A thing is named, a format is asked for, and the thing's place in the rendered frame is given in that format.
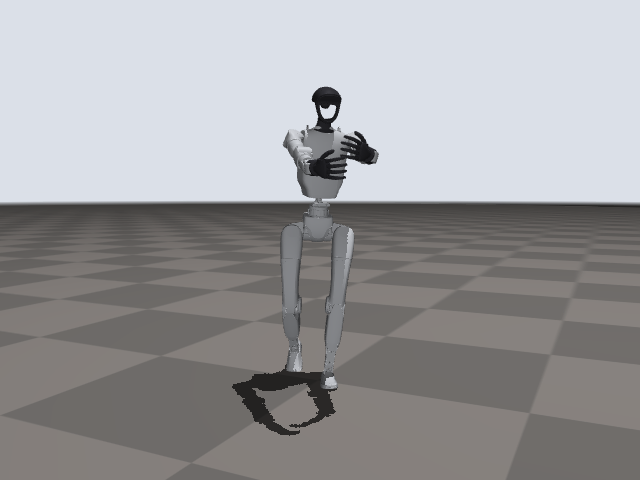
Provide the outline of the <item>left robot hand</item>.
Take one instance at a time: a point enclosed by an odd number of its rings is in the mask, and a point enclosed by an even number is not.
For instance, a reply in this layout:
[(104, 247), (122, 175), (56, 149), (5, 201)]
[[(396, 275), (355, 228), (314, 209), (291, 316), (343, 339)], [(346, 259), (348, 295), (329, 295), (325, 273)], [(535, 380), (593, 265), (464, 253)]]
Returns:
[(354, 137), (344, 135), (344, 138), (354, 141), (355, 143), (357, 143), (357, 145), (344, 142), (344, 141), (342, 141), (341, 144), (353, 147), (356, 150), (346, 149), (346, 148), (340, 148), (340, 150), (355, 154), (355, 156), (343, 155), (343, 154), (341, 154), (340, 156), (348, 159), (352, 159), (352, 160), (363, 161), (367, 164), (373, 164), (371, 161), (374, 158), (374, 155), (375, 155), (374, 151), (376, 150), (368, 146), (368, 144), (366, 143), (366, 139), (363, 137), (361, 133), (354, 131), (354, 134), (357, 137), (359, 137), (359, 139), (362, 142)]

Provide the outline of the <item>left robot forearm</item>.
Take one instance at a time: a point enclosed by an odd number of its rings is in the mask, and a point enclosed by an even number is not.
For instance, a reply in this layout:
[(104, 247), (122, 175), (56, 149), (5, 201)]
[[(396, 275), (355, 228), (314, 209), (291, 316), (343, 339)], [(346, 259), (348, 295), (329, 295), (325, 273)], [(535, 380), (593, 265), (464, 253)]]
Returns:
[[(368, 146), (369, 146), (369, 145), (368, 145)], [(378, 153), (378, 152), (376, 152), (376, 151), (374, 151), (374, 152), (375, 152), (375, 155), (374, 155), (374, 158), (373, 158), (373, 160), (372, 160), (371, 162), (375, 164), (375, 163), (377, 163), (377, 159), (378, 159), (378, 155), (379, 155), (379, 153)], [(367, 163), (365, 163), (365, 162), (363, 162), (363, 161), (359, 161), (359, 162), (360, 162), (361, 164), (367, 164)], [(368, 164), (368, 165), (371, 165), (371, 164)]]

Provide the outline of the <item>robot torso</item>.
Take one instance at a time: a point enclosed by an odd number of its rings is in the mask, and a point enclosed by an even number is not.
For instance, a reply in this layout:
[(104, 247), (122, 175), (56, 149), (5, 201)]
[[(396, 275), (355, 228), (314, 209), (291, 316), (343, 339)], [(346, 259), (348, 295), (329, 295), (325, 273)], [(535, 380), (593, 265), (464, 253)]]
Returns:
[[(303, 145), (304, 147), (310, 147), (313, 151), (313, 159), (317, 160), (326, 151), (334, 149), (334, 153), (328, 155), (325, 159), (341, 157), (340, 155), (347, 155), (346, 151), (340, 150), (340, 148), (348, 149), (347, 145), (341, 144), (342, 141), (348, 142), (348, 139), (344, 138), (345, 133), (334, 130), (333, 133), (322, 133), (314, 129), (321, 129), (320, 126), (315, 126), (309, 129), (309, 125), (305, 130), (302, 130)], [(349, 143), (349, 142), (348, 142)], [(343, 160), (330, 162), (330, 164), (344, 164), (346, 158)], [(345, 170), (344, 167), (331, 168), (330, 170)], [(330, 174), (332, 176), (344, 176), (344, 173)], [(309, 204), (308, 212), (303, 213), (303, 240), (312, 242), (331, 241), (332, 239), (332, 226), (333, 217), (329, 214), (328, 202), (322, 202), (322, 199), (333, 199), (337, 197), (339, 189), (343, 183), (343, 179), (331, 180), (324, 179), (320, 176), (305, 175), (302, 170), (297, 167), (297, 180), (301, 186), (302, 194), (309, 198), (315, 198), (312, 204)]]

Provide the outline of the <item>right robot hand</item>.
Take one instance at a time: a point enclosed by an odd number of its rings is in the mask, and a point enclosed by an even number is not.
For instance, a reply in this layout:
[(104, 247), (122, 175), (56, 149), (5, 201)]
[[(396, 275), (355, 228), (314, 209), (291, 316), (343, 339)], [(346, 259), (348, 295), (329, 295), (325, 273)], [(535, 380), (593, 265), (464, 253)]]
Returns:
[(340, 180), (340, 179), (345, 179), (346, 178), (346, 176), (332, 176), (332, 175), (330, 175), (330, 174), (340, 174), (340, 173), (347, 172), (347, 170), (330, 170), (331, 168), (338, 168), (338, 167), (347, 166), (347, 163), (344, 163), (344, 164), (330, 164), (330, 162), (343, 160), (343, 159), (345, 159), (345, 157), (337, 157), (337, 158), (325, 159), (328, 155), (333, 154), (334, 151), (335, 151), (334, 149), (328, 150), (323, 155), (321, 155), (321, 157), (318, 158), (317, 160), (309, 160), (309, 161), (307, 161), (307, 163), (310, 163), (309, 171), (312, 174), (310, 176), (320, 176), (321, 178), (331, 179), (331, 180)]

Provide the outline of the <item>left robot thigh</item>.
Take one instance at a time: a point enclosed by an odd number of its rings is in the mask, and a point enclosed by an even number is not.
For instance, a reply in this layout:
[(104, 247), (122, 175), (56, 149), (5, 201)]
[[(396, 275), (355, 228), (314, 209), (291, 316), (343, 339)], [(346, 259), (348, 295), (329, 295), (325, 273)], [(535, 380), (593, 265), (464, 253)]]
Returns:
[(325, 313), (333, 306), (345, 304), (346, 290), (354, 249), (354, 232), (350, 227), (333, 223), (331, 249), (331, 286), (326, 296)]

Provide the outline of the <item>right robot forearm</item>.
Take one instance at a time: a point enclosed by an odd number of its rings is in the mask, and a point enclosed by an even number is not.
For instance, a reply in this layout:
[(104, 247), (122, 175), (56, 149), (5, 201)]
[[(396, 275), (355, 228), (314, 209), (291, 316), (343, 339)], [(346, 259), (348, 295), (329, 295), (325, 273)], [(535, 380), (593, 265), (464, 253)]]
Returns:
[(307, 152), (300, 153), (298, 148), (295, 147), (293, 151), (293, 159), (295, 165), (304, 172), (305, 175), (312, 175), (309, 171), (310, 163), (307, 163), (309, 160), (314, 160), (310, 154)]

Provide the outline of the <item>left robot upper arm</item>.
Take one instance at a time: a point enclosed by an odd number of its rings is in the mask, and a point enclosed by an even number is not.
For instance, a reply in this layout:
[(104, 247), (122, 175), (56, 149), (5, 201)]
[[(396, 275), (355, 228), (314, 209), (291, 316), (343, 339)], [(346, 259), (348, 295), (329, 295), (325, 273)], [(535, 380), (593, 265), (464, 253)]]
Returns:
[[(359, 137), (357, 137), (354, 133), (349, 133), (349, 134), (347, 134), (347, 136), (351, 136), (351, 137), (354, 137), (354, 138), (356, 138), (356, 139), (360, 140), (360, 139), (359, 139)], [(361, 141), (361, 140), (360, 140), (360, 141)], [(348, 139), (348, 142), (349, 142), (349, 143), (352, 143), (352, 144), (357, 145), (357, 143), (355, 143), (355, 142), (354, 142), (354, 141), (352, 141), (352, 140), (349, 140), (349, 139)], [(362, 141), (361, 141), (361, 142), (362, 142)], [(356, 150), (355, 148), (350, 147), (350, 146), (348, 146), (348, 149)], [(350, 156), (355, 156), (355, 154), (350, 153)], [(357, 160), (355, 160), (355, 161), (357, 161)], [(358, 161), (358, 162), (359, 162), (359, 161)]]

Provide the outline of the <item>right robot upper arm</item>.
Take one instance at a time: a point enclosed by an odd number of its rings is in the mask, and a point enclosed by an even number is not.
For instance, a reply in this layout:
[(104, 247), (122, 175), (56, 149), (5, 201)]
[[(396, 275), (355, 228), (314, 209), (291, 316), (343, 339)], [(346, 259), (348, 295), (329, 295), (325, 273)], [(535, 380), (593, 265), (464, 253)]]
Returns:
[(310, 147), (304, 147), (303, 145), (303, 134), (297, 130), (290, 129), (285, 137), (283, 142), (283, 146), (288, 149), (290, 155), (293, 157), (293, 151), (295, 147), (298, 148), (299, 152), (307, 152), (313, 157), (313, 151)]

